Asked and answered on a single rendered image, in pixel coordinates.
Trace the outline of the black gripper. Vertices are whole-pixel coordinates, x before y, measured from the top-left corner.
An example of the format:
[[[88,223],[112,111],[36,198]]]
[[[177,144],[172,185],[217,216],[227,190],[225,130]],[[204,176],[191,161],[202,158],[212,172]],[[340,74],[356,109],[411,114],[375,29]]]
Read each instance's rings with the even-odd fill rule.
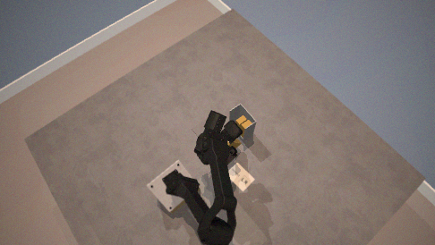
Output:
[[[235,123],[235,121],[230,120],[225,126],[224,130],[221,131],[221,133],[226,135],[227,141],[232,144],[235,139],[237,139],[243,131],[240,129],[240,127]],[[200,159],[200,161],[204,165],[208,165],[209,163],[206,161],[204,156],[200,156],[197,154],[197,157]]]

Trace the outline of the grey open bin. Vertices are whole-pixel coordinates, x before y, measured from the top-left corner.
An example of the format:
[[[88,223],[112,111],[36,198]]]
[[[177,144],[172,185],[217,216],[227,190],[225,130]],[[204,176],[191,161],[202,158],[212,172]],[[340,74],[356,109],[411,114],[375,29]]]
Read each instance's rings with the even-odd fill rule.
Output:
[[[252,123],[247,128],[245,128],[243,137],[241,135],[239,136],[240,140],[242,142],[245,142],[248,138],[250,138],[253,135],[257,121],[250,115],[250,113],[243,107],[242,104],[239,104],[238,106],[230,110],[229,121],[230,120],[236,121],[241,116],[244,116],[247,119],[247,121],[250,120]]]

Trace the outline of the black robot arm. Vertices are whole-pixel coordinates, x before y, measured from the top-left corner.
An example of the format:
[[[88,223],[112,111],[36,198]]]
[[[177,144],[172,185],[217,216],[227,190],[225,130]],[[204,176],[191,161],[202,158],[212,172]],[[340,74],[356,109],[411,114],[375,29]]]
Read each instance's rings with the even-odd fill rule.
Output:
[[[197,233],[202,244],[228,245],[234,237],[237,200],[227,165],[237,156],[237,150],[227,144],[226,135],[221,133],[226,116],[210,111],[204,125],[204,132],[196,141],[194,153],[204,156],[210,165],[214,203],[211,207],[203,201],[197,192],[200,184],[197,180],[185,177],[175,169],[162,179],[166,185],[166,194],[184,199],[199,224]],[[221,209],[227,213],[227,222],[216,215]]]

